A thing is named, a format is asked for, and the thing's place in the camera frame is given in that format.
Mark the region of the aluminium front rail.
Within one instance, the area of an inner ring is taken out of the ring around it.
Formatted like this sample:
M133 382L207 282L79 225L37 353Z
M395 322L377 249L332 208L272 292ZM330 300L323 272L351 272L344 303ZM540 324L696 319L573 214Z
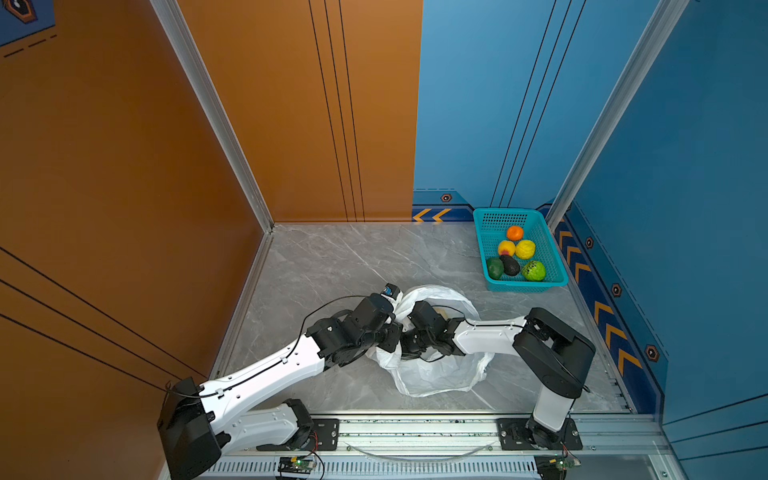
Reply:
M262 423L267 412L251 410L246 422ZM603 467L610 479L621 475L619 462L643 459L655 479L680 479L684 473L660 426L648 415L570 415L580 432L578 451L522 450L501 447L500 419L522 414L449 413L329 413L311 415L307 442L298 449L285 446L240 446L222 454L201 475L279 478L280 457L313 458L317 468L308 478L533 478L540 479L534 458L562 456L581 466L567 478Z

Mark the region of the dark avocado fruit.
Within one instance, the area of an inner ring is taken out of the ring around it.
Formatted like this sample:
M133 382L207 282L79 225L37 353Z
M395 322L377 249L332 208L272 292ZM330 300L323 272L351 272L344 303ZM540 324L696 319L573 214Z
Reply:
M499 256L499 259L502 262L505 275L514 277L520 273L521 266L513 256L503 254Z

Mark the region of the orange fruit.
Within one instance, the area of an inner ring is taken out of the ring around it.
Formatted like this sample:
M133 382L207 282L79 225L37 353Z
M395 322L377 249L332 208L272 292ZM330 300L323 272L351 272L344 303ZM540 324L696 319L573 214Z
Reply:
M520 226L510 226L506 231L506 238L512 242L519 242L524 238L524 229Z

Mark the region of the white plastic bag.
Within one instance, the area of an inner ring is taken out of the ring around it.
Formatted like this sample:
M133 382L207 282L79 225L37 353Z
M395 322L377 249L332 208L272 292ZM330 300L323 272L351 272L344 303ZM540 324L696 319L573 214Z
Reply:
M473 303L461 292L439 285L413 287L398 297L395 304L396 321L405 329L412 327L407 315L415 303L425 300L455 316L465 315L478 321L480 315ZM389 353L379 347L366 352L366 357L387 371L399 393L409 397L427 397L450 391L469 391L486 378L486 367L494 358L492 353L467 356L446 356L430 349L425 354L407 360L400 349Z

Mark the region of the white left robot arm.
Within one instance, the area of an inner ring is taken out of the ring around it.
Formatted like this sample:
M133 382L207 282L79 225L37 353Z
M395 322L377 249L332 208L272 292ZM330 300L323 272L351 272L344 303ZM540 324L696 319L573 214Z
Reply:
M352 310L303 324L296 340L235 373L202 384L186 378L167 385L157 429L171 478L194 479L240 446L304 446L312 419L298 400L268 411L262 423L242 417L286 388L346 366L380 344L396 346L395 308L402 297L388 284L380 293L361 296Z

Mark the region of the teal plastic basket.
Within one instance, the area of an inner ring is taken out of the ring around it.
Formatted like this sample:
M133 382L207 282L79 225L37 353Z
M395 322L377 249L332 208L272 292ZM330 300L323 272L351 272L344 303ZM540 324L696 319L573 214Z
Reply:
M484 208L473 212L473 220L490 291L541 293L567 285L568 274L540 212Z

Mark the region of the left circuit board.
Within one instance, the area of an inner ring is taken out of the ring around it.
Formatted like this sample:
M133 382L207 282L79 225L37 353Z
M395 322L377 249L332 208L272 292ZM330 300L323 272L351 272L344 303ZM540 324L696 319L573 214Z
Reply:
M317 468L318 463L313 458L283 456L277 464L279 478L308 478Z

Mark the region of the aluminium corner post right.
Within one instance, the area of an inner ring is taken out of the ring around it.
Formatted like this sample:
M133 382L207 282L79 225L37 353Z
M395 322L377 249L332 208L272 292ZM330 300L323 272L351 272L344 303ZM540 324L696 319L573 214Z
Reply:
M688 4L689 0L663 0L657 3L546 216L551 233L555 232L564 219L568 207L574 201Z

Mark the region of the yellow fruit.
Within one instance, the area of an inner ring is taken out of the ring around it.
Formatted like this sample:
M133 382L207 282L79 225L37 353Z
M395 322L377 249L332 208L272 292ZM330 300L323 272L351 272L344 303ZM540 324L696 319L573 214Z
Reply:
M516 251L516 244L510 240L503 240L498 244L497 254L499 256L513 257Z

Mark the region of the dark green avocado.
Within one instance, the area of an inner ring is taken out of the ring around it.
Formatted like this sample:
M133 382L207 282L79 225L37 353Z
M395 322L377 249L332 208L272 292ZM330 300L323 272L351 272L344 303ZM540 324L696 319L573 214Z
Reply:
M488 277L492 280L501 280L505 274L504 263L499 257L486 260Z

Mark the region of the circuit board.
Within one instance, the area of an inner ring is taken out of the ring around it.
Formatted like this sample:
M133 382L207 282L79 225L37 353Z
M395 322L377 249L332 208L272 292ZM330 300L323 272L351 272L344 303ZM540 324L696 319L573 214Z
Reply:
M568 473L581 466L578 459L562 456L536 456L536 471L542 480L566 480Z
M317 468L318 463L313 458L283 456L277 464L279 478L308 478Z

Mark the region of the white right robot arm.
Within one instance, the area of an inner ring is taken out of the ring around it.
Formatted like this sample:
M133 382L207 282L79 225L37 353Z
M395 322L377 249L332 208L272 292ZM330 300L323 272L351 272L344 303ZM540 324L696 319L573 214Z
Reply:
M594 344L548 310L533 308L507 321L471 321L458 309L445 317L440 307L421 300L408 319L413 328L399 334L404 357L415 359L428 350L444 357L477 353L520 357L541 384L531 415L496 422L501 447L508 451L578 451L580 432L570 417L572 407L588 390L586 380L595 355Z

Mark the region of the aluminium corner post left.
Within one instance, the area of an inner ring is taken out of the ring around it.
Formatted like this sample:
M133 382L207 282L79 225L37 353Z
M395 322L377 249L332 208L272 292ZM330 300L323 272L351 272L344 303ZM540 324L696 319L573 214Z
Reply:
M179 3L171 0L151 0L150 4L254 216L261 229L271 233L274 220Z

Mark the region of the green fruit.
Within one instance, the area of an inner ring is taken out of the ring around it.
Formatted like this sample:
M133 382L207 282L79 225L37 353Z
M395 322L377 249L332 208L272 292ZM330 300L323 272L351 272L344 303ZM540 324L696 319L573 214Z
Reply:
M547 269L542 262L532 260L521 269L521 274L527 281L542 282L547 276Z

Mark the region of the yellow bumpy lemon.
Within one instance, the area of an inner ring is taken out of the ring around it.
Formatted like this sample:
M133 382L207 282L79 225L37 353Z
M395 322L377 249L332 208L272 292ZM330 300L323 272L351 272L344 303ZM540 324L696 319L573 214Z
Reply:
M518 259L530 260L536 253L536 244L531 240L521 240L516 245L515 256Z

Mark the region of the right circuit board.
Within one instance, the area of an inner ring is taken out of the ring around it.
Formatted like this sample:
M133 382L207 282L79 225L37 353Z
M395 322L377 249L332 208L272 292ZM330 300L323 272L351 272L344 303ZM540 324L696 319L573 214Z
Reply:
M536 456L536 471L542 480L566 480L568 473L581 466L578 459L562 456Z

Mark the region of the aluminium corner post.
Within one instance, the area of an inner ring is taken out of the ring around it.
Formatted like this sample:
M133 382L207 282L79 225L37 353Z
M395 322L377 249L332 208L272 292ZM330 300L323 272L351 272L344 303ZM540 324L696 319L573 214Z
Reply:
M271 233L274 220L179 3L171 0L151 0L150 4L254 216L261 229Z
M555 232L564 219L568 207L574 201L688 4L689 0L663 0L657 3L546 216L551 233Z

